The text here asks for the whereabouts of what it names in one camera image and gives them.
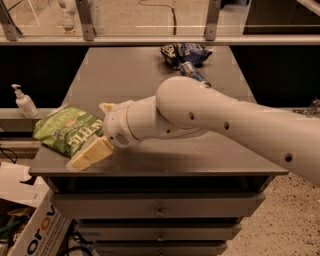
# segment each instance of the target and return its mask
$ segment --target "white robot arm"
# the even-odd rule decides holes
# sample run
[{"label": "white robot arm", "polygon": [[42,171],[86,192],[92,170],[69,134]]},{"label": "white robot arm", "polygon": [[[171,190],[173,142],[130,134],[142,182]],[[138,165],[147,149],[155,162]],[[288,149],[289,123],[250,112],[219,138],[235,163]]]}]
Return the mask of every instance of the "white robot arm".
[{"label": "white robot arm", "polygon": [[103,131],[114,145],[148,138],[220,133],[320,186],[320,119],[230,98],[187,77],[164,81],[155,96],[116,105]]}]

